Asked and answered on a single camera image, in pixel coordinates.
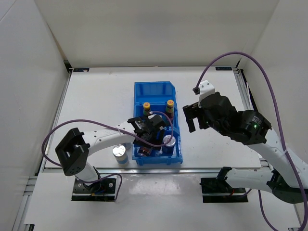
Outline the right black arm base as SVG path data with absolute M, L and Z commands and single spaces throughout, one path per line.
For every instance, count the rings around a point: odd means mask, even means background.
M 247 203 L 245 188 L 232 188 L 216 178 L 201 178 L 203 203 Z

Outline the sauce bottle yellow cap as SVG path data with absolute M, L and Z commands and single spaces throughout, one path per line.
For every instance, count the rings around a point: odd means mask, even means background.
M 148 117 L 151 111 L 151 104 L 149 102 L 145 102 L 143 104 L 143 115 Z
M 173 119 L 174 117 L 174 101 L 173 100 L 168 100 L 167 105 L 166 105 L 166 115 L 170 118 Z

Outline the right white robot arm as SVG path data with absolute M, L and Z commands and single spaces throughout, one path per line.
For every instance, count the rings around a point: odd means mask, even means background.
M 308 190 L 308 165 L 290 148 L 283 147 L 270 122 L 254 110 L 237 111 L 226 96 L 211 94 L 199 103 L 183 107 L 190 132 L 195 131 L 193 119 L 200 129 L 212 128 L 222 136 L 242 143 L 259 153 L 273 170 L 256 172 L 223 167 L 207 187 L 217 192 L 233 188 L 250 188 L 272 193 L 278 199 L 298 204 L 304 201 L 296 175 L 304 191 Z

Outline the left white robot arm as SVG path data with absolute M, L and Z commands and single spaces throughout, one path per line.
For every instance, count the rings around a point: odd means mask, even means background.
M 104 129 L 82 132 L 70 129 L 56 146 L 55 152 L 66 176 L 75 176 L 84 182 L 91 193 L 101 187 L 98 173 L 87 162 L 87 158 L 106 148 L 133 143 L 138 146 L 160 148 L 166 123 L 160 115 L 134 117 Z

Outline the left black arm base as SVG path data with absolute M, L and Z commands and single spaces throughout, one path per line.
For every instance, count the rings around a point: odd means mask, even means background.
M 122 181 L 122 176 L 116 173 L 107 175 L 99 182 L 89 186 L 76 179 L 72 189 L 71 201 L 115 202 Z

